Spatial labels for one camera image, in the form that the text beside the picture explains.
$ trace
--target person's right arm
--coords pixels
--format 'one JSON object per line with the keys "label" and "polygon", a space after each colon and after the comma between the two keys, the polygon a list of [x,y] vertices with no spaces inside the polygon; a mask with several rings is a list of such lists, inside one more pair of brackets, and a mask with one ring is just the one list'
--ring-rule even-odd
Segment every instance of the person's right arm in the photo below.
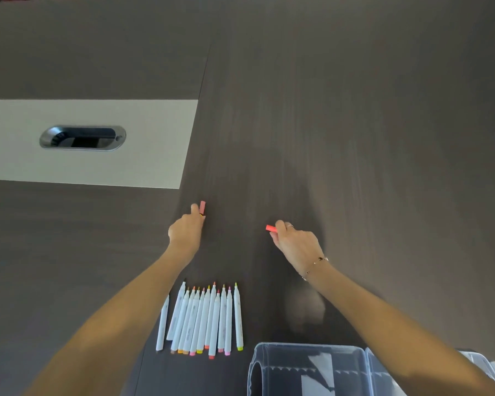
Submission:
{"label": "person's right arm", "polygon": [[319,261],[324,254],[313,233],[283,221],[276,227],[277,233],[270,233],[275,245],[344,315],[408,396],[495,396],[495,381],[461,353],[328,261]]}

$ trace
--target white panel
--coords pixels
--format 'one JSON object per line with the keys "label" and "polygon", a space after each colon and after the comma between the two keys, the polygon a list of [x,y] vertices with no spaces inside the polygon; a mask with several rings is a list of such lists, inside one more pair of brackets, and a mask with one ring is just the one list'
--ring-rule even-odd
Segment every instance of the white panel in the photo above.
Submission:
{"label": "white panel", "polygon": [[[0,179],[179,188],[198,100],[0,100]],[[43,149],[56,125],[119,125],[111,152]]]}

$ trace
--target bracelet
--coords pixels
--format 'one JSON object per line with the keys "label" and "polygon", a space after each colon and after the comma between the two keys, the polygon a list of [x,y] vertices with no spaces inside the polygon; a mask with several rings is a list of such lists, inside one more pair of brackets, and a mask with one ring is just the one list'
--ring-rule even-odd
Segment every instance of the bracelet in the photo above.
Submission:
{"label": "bracelet", "polygon": [[318,257],[317,260],[315,260],[313,262],[313,264],[310,266],[310,269],[308,271],[306,271],[306,273],[304,274],[304,276],[302,278],[304,280],[306,280],[306,277],[308,276],[308,274],[310,273],[310,271],[312,270],[312,268],[315,266],[315,264],[317,264],[319,261],[322,261],[322,260],[328,261],[328,259],[326,257]]}

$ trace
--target hand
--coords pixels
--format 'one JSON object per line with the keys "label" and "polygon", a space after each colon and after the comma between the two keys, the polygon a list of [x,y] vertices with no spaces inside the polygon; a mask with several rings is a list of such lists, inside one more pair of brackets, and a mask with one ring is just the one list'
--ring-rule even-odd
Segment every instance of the hand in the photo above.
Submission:
{"label": "hand", "polygon": [[169,247],[188,253],[192,258],[200,247],[200,238],[202,236],[202,226],[205,217],[200,215],[198,205],[191,205],[191,213],[184,214],[178,221],[169,228]]}
{"label": "hand", "polygon": [[289,222],[278,220],[275,224],[277,233],[270,232],[275,246],[302,277],[319,257],[324,257],[323,250],[316,236],[311,232],[297,231]]}

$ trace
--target finger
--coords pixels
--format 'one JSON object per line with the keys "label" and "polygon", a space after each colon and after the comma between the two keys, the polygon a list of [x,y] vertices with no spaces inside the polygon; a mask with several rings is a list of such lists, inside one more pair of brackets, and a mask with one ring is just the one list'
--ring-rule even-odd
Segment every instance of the finger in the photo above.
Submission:
{"label": "finger", "polygon": [[279,234],[280,237],[286,236],[286,232],[288,230],[286,229],[286,225],[284,224],[284,221],[278,220],[275,223],[275,227],[277,228],[277,233]]}
{"label": "finger", "polygon": [[191,214],[192,215],[200,215],[200,208],[198,207],[198,204],[191,204]]}
{"label": "finger", "polygon": [[275,243],[275,246],[277,246],[277,248],[281,250],[280,248],[280,243],[279,243],[279,235],[277,235],[277,233],[275,232],[270,232],[270,236],[271,236],[271,239],[273,239],[273,243]]}
{"label": "finger", "polygon": [[293,227],[292,224],[290,224],[289,222],[284,222],[284,225],[286,226],[286,230],[288,232],[295,232],[295,228]]}

